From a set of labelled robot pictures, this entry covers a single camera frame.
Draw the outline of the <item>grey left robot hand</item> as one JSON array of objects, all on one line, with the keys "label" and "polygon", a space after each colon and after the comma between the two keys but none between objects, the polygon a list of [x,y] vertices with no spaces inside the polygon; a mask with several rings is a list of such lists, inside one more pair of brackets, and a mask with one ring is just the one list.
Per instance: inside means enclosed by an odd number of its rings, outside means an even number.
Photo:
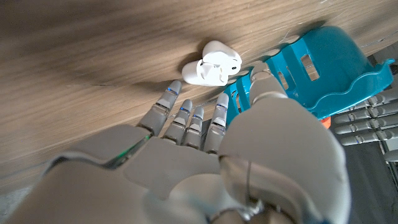
[{"label": "grey left robot hand", "polygon": [[397,139],[397,88],[382,91],[333,120],[344,146]]}]

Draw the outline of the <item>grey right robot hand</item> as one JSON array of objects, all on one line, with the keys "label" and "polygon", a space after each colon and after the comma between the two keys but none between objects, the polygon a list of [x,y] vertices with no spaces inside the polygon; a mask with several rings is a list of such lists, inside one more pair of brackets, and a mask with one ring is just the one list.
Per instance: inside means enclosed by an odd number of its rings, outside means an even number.
[{"label": "grey right robot hand", "polygon": [[345,152],[289,98],[267,65],[250,76],[249,110],[226,120],[174,81],[135,126],[105,129],[62,152],[9,223],[348,223]]}]

